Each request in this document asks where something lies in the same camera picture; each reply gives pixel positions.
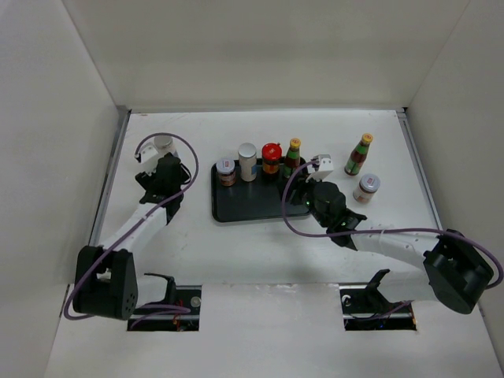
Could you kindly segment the spice jar blue label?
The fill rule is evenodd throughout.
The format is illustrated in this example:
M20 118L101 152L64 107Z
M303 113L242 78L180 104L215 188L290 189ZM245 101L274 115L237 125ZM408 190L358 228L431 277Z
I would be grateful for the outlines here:
M176 144L173 138L169 135L157 135L154 137L154 146L158 153L164 157L166 154L171 154L178 157L178 152L176 150Z

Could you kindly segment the green sauce bottle yellow cap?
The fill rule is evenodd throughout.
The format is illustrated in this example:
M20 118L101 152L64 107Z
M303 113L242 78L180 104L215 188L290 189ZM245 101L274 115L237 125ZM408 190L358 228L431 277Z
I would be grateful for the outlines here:
M290 178L291 174L300 165L300 146L300 139L291 139L289 148L283 160L283 177L286 179Z

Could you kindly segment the white lid small jar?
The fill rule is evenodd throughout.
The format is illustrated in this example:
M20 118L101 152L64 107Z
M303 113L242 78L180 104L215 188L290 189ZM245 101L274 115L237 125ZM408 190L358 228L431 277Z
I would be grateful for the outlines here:
M230 187L235 183L235 161L233 159L227 157L221 158L216 163L216 170L222 186Z

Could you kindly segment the red lid sauce jar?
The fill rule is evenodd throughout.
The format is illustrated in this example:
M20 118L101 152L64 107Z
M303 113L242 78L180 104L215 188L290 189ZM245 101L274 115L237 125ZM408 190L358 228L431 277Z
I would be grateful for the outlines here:
M266 143L261 149L262 175L266 180L275 180L280 172L282 148L279 143Z

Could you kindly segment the spice jar silver lid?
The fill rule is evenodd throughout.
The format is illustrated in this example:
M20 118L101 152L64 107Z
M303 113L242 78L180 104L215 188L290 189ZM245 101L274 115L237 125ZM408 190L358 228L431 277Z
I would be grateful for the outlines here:
M241 179L252 182L257 177L257 149L252 143L243 143L238 149Z

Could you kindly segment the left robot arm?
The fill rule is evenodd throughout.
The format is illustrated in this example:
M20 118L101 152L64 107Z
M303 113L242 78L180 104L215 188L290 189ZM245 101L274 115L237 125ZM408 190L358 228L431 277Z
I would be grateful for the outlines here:
M174 310L177 296L169 289L169 278L138 273L135 259L174 218L183 200L182 186L190 178L181 160L170 153L157 160L153 172L135 176L145 194L119 235L99 246L84 246L78 254L74 289L64 310L67 318L73 310L84 319L125 321L144 303L162 314Z

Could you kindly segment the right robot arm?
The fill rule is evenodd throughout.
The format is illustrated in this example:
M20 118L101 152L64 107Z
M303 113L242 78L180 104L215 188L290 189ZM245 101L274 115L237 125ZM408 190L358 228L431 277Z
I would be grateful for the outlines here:
M469 314L481 295L503 279L498 261L481 245L456 230L387 228L347 207L336 184L295 181L291 201L303 204L324 228L323 237L353 251L376 253L420 271L411 288L427 284L431 297L456 313Z

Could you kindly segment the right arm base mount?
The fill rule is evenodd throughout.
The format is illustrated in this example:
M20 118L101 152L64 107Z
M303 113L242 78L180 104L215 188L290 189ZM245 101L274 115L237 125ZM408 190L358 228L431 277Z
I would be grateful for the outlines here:
M416 331L411 301L390 302L379 291L389 269L379 270L367 283L339 286L343 327L348 332Z

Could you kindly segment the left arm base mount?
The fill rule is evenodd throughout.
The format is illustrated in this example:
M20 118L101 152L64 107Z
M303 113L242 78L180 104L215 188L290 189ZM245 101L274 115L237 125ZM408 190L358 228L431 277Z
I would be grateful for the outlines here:
M179 285L175 278L146 274L138 280L139 299L128 320L130 332L196 332L202 286Z

